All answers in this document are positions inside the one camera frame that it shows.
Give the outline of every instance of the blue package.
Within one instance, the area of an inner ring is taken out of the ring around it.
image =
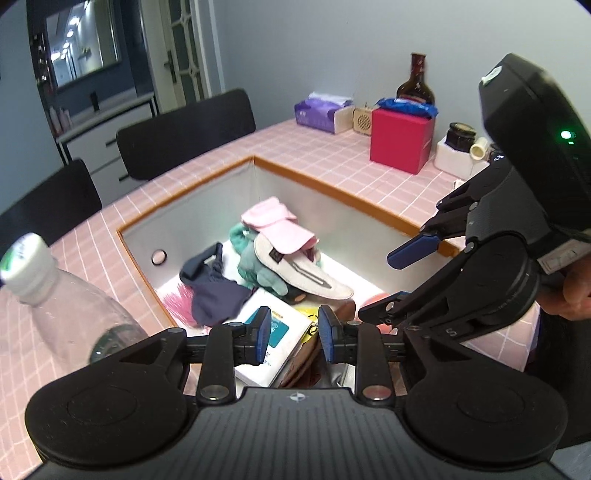
[[[378,101],[378,105],[386,110],[421,116],[423,118],[435,118],[439,113],[435,105],[414,102],[406,98],[382,98]]]

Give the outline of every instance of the sticker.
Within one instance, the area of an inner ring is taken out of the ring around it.
[[[258,310],[253,313],[244,323],[251,323],[257,313]],[[279,342],[281,342],[281,339],[285,336],[287,330],[290,329],[285,323],[278,320],[277,317],[281,317],[281,315],[271,311],[271,336],[269,337],[269,346],[273,348],[279,345]]]
[[[488,85],[492,79],[494,79],[498,74],[500,74],[500,72],[502,70],[503,70],[503,67],[500,65],[498,67],[493,68],[488,75],[486,75],[485,77],[482,77],[482,85],[483,86]]]

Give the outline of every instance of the navy blue cloth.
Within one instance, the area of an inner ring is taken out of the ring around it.
[[[200,325],[213,327],[236,317],[252,294],[250,289],[222,275],[222,251],[221,243],[212,245],[187,260],[179,274],[181,281],[193,289],[191,314]],[[205,261],[211,257],[215,260],[207,265]]]

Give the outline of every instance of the gray wall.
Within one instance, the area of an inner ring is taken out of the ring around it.
[[[199,9],[201,19],[201,35],[203,37],[203,50],[205,53],[205,61],[207,62],[207,70],[209,72],[209,81],[212,87],[212,95],[222,93],[220,85],[219,72],[217,70],[216,53],[213,45],[213,29],[211,22],[211,12],[209,9],[209,0],[195,0],[194,9]]]
[[[0,17],[0,213],[62,166],[31,63],[27,7]]]
[[[374,103],[427,54],[440,116],[482,128],[478,83],[506,53],[546,68],[591,126],[591,15],[575,0],[216,0],[228,89],[258,127],[293,117],[312,90]]]

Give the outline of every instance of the door handle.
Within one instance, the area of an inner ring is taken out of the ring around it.
[[[174,70],[173,52],[171,50],[168,51],[168,61],[164,63],[164,66],[169,69],[173,83],[177,83],[177,72]]]

